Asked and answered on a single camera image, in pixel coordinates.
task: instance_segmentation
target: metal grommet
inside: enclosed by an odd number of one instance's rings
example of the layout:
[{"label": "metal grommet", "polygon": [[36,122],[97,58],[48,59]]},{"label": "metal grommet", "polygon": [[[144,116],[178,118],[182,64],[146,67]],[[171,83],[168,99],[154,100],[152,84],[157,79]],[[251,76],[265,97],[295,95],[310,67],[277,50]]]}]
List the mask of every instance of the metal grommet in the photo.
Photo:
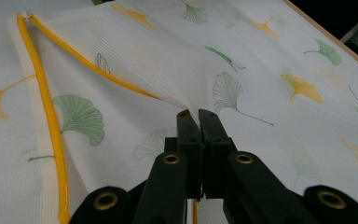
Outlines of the metal grommet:
[{"label": "metal grommet", "polygon": [[246,154],[238,154],[235,157],[235,160],[237,160],[237,162],[242,163],[242,164],[250,164],[253,162],[253,158]]},{"label": "metal grommet", "polygon": [[114,192],[102,192],[94,200],[94,207],[98,210],[106,210],[117,204],[118,196]]},{"label": "metal grommet", "polygon": [[180,161],[180,157],[174,154],[169,154],[162,159],[167,164],[176,164]]},{"label": "metal grommet", "polygon": [[331,191],[319,190],[317,196],[319,201],[331,208],[344,209],[347,206],[341,197]]}]

